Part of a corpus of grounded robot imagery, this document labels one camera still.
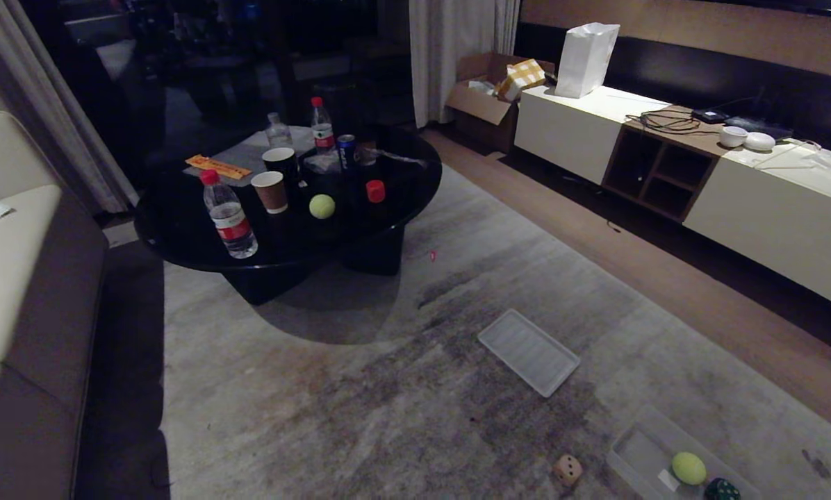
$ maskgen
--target orange ticket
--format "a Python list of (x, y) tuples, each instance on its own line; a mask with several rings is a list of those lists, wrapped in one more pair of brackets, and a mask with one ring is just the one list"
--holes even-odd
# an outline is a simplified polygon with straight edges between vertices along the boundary
[(247, 168), (237, 167), (237, 165), (231, 165), (228, 162), (213, 160), (203, 155), (191, 156), (191, 158), (187, 158), (184, 162), (191, 167), (202, 168), (203, 170), (215, 170), (218, 174), (236, 179), (237, 181), (252, 173)]

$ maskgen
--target bottle label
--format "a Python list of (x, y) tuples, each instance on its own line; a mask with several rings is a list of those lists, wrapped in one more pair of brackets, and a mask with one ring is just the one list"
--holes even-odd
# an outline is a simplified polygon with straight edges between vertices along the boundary
[(239, 240), (252, 230), (246, 219), (246, 213), (242, 210), (225, 219), (212, 219), (212, 221), (215, 222), (215, 228), (218, 229), (218, 234), (224, 241)]
[(317, 143), (318, 148), (331, 148), (336, 145), (336, 136), (332, 133), (331, 128), (314, 130), (313, 141)]

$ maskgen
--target wooden floor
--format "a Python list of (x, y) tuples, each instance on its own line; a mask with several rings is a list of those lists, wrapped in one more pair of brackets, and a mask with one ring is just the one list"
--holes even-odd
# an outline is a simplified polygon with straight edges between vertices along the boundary
[(831, 347), (682, 259), (498, 161), (426, 130), (444, 163), (631, 285), (831, 423)]

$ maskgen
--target white paper bag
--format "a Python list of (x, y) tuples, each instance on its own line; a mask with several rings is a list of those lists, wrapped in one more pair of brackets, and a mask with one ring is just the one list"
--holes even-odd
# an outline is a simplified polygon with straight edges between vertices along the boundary
[(600, 22), (591, 22), (568, 31), (554, 93), (578, 99), (603, 85), (618, 36), (618, 24)]

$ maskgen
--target white bowl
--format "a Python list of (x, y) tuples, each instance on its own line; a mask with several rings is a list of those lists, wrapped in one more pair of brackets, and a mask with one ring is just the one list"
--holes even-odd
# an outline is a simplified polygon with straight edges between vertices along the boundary
[(752, 132), (746, 136), (746, 148), (752, 149), (753, 151), (762, 153), (771, 151), (771, 149), (774, 149), (775, 143), (777, 143), (777, 140), (774, 140), (767, 133)]
[(718, 143), (725, 148), (736, 148), (742, 146), (746, 140), (749, 132), (738, 126), (726, 126), (721, 129), (721, 135), (718, 136)]

